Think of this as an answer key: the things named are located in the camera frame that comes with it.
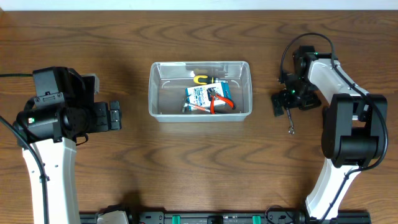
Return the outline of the black orange telescopic pickup tool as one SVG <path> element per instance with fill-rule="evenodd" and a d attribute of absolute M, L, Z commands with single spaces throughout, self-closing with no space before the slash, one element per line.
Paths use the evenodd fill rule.
<path fill-rule="evenodd" d="M 210 110 L 210 107 L 196 105 L 194 103 L 189 102 L 188 98 L 185 98 L 182 101 L 182 113 L 186 113 L 188 110 L 191 110 L 192 108 L 200 110 L 200 111 L 208 112 L 211 114 L 225 114 L 225 112 L 220 111 L 220 110 L 215 110 L 215 109 Z"/>

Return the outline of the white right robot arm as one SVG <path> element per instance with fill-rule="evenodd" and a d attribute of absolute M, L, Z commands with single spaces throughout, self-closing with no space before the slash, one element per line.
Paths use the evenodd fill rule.
<path fill-rule="evenodd" d="M 320 106 L 317 90 L 328 102 L 323 112 L 320 176 L 305 207 L 290 216 L 292 223 L 370 223 L 366 212 L 339 212 L 354 178 L 378 166 L 386 155 L 387 100 L 360 88 L 331 54 L 294 56 L 294 73 L 282 72 L 285 88 L 272 95 L 274 116 Z"/>

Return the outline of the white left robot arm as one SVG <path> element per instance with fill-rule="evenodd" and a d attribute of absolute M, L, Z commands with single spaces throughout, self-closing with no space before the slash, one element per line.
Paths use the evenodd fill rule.
<path fill-rule="evenodd" d="M 34 223 L 80 223 L 75 185 L 77 138 L 121 129 L 118 101 L 36 107 L 28 102 L 14 123 L 27 139 Z"/>

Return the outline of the silver offset ring wrench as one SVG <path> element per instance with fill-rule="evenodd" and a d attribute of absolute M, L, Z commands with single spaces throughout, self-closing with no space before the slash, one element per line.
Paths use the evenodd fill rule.
<path fill-rule="evenodd" d="M 287 116 L 288 116 L 289 124 L 290 124 L 288 132 L 289 132 L 289 134 L 294 135 L 295 129 L 294 129 L 294 122 L 292 120 L 292 114 L 291 114 L 289 108 L 286 109 L 286 112 L 287 112 Z"/>

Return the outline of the red black handled cutters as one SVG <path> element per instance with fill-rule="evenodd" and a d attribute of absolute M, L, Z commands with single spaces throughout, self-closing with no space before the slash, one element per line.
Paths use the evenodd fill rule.
<path fill-rule="evenodd" d="M 211 103 L 210 103 L 210 113 L 211 113 L 211 114 L 216 114 L 216 111 L 215 111 L 215 101 L 217 101 L 217 100 L 218 100 L 218 101 L 222 101 L 223 103 L 227 104 L 228 106 L 231 107 L 232 110 L 235 110 L 235 109 L 236 109 L 236 106 L 235 106 L 233 100 L 221 96 L 221 95 L 218 94 L 213 88 L 207 89 L 207 93 L 209 94 L 209 96 L 210 96 L 210 101 L 211 101 Z"/>

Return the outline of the blue white small box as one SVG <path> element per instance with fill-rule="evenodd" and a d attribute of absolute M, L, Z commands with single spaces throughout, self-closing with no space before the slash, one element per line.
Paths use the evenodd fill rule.
<path fill-rule="evenodd" d="M 188 96 L 188 101 L 209 108 L 211 104 L 211 97 L 208 93 L 208 89 L 213 89 L 217 94 L 231 99 L 231 92 L 227 83 L 214 83 L 208 85 L 199 85 L 194 87 L 188 87 L 185 89 L 185 93 Z"/>

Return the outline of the yellow black stubby screwdriver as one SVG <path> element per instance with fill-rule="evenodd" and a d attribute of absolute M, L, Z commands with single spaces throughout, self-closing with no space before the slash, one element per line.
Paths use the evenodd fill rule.
<path fill-rule="evenodd" d="M 193 78 L 194 83 L 199 85 L 210 85 L 214 83 L 227 83 L 227 80 L 218 77 L 210 77 L 208 75 L 196 75 Z"/>

